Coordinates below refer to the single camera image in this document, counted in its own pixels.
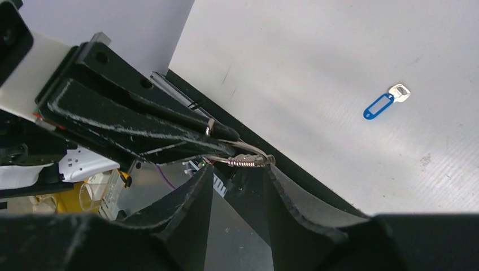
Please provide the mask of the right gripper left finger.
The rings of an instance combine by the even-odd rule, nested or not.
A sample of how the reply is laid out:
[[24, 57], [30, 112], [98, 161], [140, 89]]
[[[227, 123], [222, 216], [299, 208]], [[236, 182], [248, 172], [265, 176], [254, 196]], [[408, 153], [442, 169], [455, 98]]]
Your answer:
[[122, 221], [92, 213], [1, 216], [2, 270], [203, 270], [214, 168]]

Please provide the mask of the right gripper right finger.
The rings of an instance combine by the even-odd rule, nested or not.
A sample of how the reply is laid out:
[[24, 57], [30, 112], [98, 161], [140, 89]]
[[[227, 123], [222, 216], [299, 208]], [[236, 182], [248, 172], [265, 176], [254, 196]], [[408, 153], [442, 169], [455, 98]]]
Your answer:
[[477, 214], [362, 218], [264, 170], [264, 205], [275, 270], [477, 270]]

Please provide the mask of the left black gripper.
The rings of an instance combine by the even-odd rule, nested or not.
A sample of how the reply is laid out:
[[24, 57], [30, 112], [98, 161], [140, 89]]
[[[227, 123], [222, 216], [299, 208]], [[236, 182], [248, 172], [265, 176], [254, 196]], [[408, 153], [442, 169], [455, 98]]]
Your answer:
[[113, 160], [157, 165], [235, 150], [205, 133], [208, 118], [156, 86], [107, 45], [70, 50], [38, 98], [40, 116], [69, 140]]

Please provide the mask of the silver metal keyring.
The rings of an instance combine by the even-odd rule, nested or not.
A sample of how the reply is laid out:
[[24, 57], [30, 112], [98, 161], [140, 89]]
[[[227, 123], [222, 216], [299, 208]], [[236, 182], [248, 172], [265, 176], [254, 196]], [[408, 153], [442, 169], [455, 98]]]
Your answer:
[[250, 152], [249, 154], [238, 154], [234, 157], [223, 158], [220, 156], [207, 155], [204, 160], [210, 164], [215, 162], [227, 164], [230, 167], [241, 168], [261, 168], [268, 164], [275, 164], [276, 159], [273, 155], [266, 154], [263, 150], [242, 141], [229, 141], [219, 139], [220, 142], [227, 143], [233, 147]]

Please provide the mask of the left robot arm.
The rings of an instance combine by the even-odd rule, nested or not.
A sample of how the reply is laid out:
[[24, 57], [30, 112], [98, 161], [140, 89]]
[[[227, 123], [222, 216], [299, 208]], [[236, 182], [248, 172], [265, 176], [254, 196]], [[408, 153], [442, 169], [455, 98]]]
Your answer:
[[232, 156], [239, 134], [200, 115], [92, 40], [31, 31], [21, 1], [1, 2], [1, 196], [76, 182], [131, 162]]

